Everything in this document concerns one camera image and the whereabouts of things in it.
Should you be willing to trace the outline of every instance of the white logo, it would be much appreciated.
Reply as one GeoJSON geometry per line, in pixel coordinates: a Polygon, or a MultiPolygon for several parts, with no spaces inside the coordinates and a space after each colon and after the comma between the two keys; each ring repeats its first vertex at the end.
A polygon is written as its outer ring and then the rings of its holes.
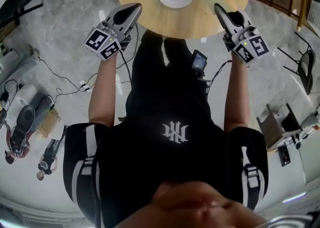
{"type": "Polygon", "coordinates": [[[172,142],[176,142],[178,144],[181,144],[183,142],[187,142],[186,140],[186,128],[189,127],[189,125],[183,126],[181,128],[181,134],[180,134],[180,125],[181,123],[178,121],[176,124],[174,124],[173,121],[170,122],[170,127],[162,124],[165,127],[165,133],[163,134],[165,137],[169,138],[172,142]]]}
{"type": "Polygon", "coordinates": [[[45,170],[47,170],[48,169],[48,164],[46,162],[44,162],[44,161],[41,161],[40,167],[45,169],[45,170]]]}

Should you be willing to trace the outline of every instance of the small screen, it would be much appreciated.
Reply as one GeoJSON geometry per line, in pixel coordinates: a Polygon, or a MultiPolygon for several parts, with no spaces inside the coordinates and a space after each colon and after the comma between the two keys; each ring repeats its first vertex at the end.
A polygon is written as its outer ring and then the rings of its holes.
{"type": "Polygon", "coordinates": [[[192,68],[197,72],[203,72],[206,65],[206,59],[204,59],[201,55],[197,54],[192,64],[192,68]]]}

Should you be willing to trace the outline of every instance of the round wooden table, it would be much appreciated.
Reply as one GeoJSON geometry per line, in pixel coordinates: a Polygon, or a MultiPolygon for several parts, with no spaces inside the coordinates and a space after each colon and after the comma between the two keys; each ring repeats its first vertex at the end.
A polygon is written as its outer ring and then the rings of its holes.
{"type": "MultiPolygon", "coordinates": [[[[142,14],[138,22],[145,28],[171,38],[199,39],[223,30],[216,15],[203,0],[193,0],[186,7],[173,9],[160,0],[119,0],[120,3],[141,3],[142,14]]],[[[244,9],[248,0],[233,0],[244,9]]]]}

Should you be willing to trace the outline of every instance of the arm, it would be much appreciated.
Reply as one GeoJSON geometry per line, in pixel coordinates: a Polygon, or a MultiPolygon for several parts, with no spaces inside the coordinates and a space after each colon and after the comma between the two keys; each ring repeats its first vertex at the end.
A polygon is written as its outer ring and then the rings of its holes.
{"type": "Polygon", "coordinates": [[[57,167],[58,167],[58,158],[57,158],[57,156],[55,156],[55,162],[54,162],[54,168],[53,169],[51,169],[51,172],[53,173],[53,172],[56,172],[57,171],[57,167]]]}
{"type": "Polygon", "coordinates": [[[101,61],[89,105],[89,121],[113,127],[116,107],[116,60],[101,61]]]}
{"type": "Polygon", "coordinates": [[[224,111],[224,131],[248,127],[250,103],[246,64],[232,52],[232,67],[224,111]]]}

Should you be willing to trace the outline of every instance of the cable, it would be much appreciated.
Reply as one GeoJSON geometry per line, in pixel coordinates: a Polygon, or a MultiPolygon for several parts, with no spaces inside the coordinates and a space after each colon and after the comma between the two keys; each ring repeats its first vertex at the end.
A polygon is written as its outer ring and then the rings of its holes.
{"type": "MultiPolygon", "coordinates": [[[[135,24],[135,28],[136,28],[136,42],[134,47],[134,53],[133,53],[133,56],[127,61],[127,63],[129,63],[132,59],[134,59],[137,54],[137,48],[138,48],[138,42],[139,42],[139,29],[137,24],[135,24]]],[[[125,63],[121,64],[119,67],[117,67],[117,69],[121,68],[124,65],[125,63]]]]}
{"type": "Polygon", "coordinates": [[[75,84],[73,84],[73,83],[71,82],[71,80],[68,79],[67,77],[61,77],[61,76],[57,75],[56,73],[54,73],[54,72],[51,70],[51,68],[49,67],[49,65],[46,63],[45,60],[43,60],[43,59],[41,59],[41,58],[39,58],[39,60],[42,61],[42,62],[44,62],[44,64],[46,65],[46,67],[48,67],[48,69],[49,69],[55,76],[57,76],[57,77],[60,78],[60,79],[65,79],[65,80],[67,80],[67,81],[70,82],[77,90],[79,89],[79,88],[78,88],[75,84]]]}
{"type": "Polygon", "coordinates": [[[314,92],[312,92],[310,95],[314,95],[314,94],[319,94],[319,95],[320,95],[320,92],[314,91],[314,92]]]}
{"type": "Polygon", "coordinates": [[[85,90],[80,90],[81,88],[84,87],[84,86],[82,85],[77,91],[75,91],[75,92],[70,92],[70,93],[65,93],[65,94],[63,93],[63,91],[62,91],[61,88],[58,88],[58,87],[57,87],[57,88],[56,88],[56,92],[57,92],[58,94],[55,96],[54,104],[57,102],[57,97],[59,97],[59,96],[67,96],[67,95],[72,95],[72,94],[75,94],[75,93],[78,93],[78,92],[86,92],[86,91],[90,90],[94,85],[95,85],[95,83],[93,83],[91,87],[86,88],[85,90]]]}
{"type": "Polygon", "coordinates": [[[124,61],[124,64],[125,64],[125,66],[126,66],[126,69],[127,69],[127,71],[128,71],[129,80],[130,80],[130,83],[131,83],[131,74],[130,74],[130,70],[129,70],[128,64],[127,64],[127,62],[126,62],[126,60],[125,60],[125,58],[124,58],[124,54],[122,53],[122,50],[120,50],[119,52],[120,52],[121,57],[122,57],[122,59],[123,59],[123,61],[124,61]]]}
{"type": "MultiPolygon", "coordinates": [[[[116,81],[117,83],[120,83],[120,84],[129,83],[129,82],[131,83],[131,73],[130,73],[130,70],[129,70],[129,67],[128,67],[128,64],[127,64],[127,63],[130,62],[132,59],[134,59],[135,56],[136,56],[136,54],[137,54],[137,48],[138,48],[138,42],[139,42],[139,29],[138,29],[138,25],[137,25],[137,24],[135,24],[135,28],[136,28],[136,34],[137,34],[137,36],[136,36],[136,42],[135,42],[135,48],[134,48],[133,56],[132,56],[131,59],[129,59],[128,61],[126,61],[123,52],[120,51],[120,54],[121,54],[121,57],[122,57],[124,63],[121,64],[119,67],[116,68],[116,69],[119,69],[119,68],[121,68],[122,66],[125,65],[125,66],[126,66],[126,69],[127,69],[127,71],[128,71],[128,75],[129,75],[129,80],[130,80],[130,81],[124,81],[124,82],[116,81]]],[[[85,89],[85,90],[81,90],[81,88],[83,88],[84,86],[86,86],[86,85],[89,83],[89,81],[90,81],[95,75],[97,75],[98,73],[93,74],[93,75],[88,79],[88,81],[87,81],[85,84],[81,85],[81,86],[78,88],[78,87],[77,87],[73,82],[71,82],[71,80],[68,79],[67,77],[63,77],[63,76],[57,75],[57,74],[49,67],[49,65],[46,63],[45,60],[43,60],[43,59],[41,59],[41,58],[39,58],[39,60],[42,61],[42,62],[44,62],[44,64],[48,67],[48,69],[52,72],[52,74],[54,74],[56,77],[58,77],[58,78],[60,78],[60,79],[65,79],[65,80],[67,80],[68,82],[70,82],[70,83],[76,88],[76,91],[75,91],[75,92],[64,93],[61,88],[57,87],[57,88],[56,88],[57,95],[55,96],[54,104],[56,104],[57,98],[58,98],[59,96],[67,96],[67,95],[71,95],[71,94],[76,94],[76,93],[78,93],[78,92],[86,92],[86,91],[90,90],[90,89],[95,85],[95,84],[93,84],[90,88],[87,88],[87,89],[85,89]]]]}
{"type": "Polygon", "coordinates": [[[57,88],[56,88],[57,95],[55,96],[55,99],[54,99],[54,105],[56,104],[57,98],[58,98],[59,96],[67,96],[67,95],[75,94],[75,93],[78,93],[78,92],[86,92],[86,91],[90,90],[90,89],[94,86],[94,84],[93,84],[91,87],[89,87],[89,88],[87,88],[87,89],[85,89],[85,90],[81,90],[81,89],[82,89],[84,86],[86,86],[86,85],[89,83],[89,81],[90,81],[95,75],[97,75],[98,73],[93,74],[93,75],[88,79],[88,81],[87,81],[85,84],[81,85],[81,86],[78,88],[78,87],[77,87],[74,83],[72,83],[71,80],[68,79],[67,77],[62,77],[62,76],[57,75],[57,74],[49,67],[49,65],[46,63],[45,60],[43,60],[43,59],[41,59],[41,58],[39,58],[39,60],[42,61],[42,62],[44,62],[44,64],[48,67],[48,69],[52,72],[53,75],[57,76],[57,77],[60,78],[60,79],[65,79],[65,80],[67,80],[68,82],[70,82],[70,83],[76,88],[76,91],[75,91],[75,92],[70,92],[70,93],[65,93],[65,94],[64,94],[64,92],[62,91],[62,89],[59,88],[59,87],[57,87],[57,88]]]}
{"type": "Polygon", "coordinates": [[[212,84],[214,83],[214,80],[216,79],[216,77],[222,72],[223,68],[225,67],[226,64],[228,63],[232,63],[232,60],[228,60],[226,62],[224,62],[220,69],[216,72],[216,74],[213,76],[212,80],[210,81],[209,85],[208,85],[208,88],[206,89],[206,94],[209,95],[209,92],[210,92],[210,89],[211,89],[211,86],[212,84]]]}

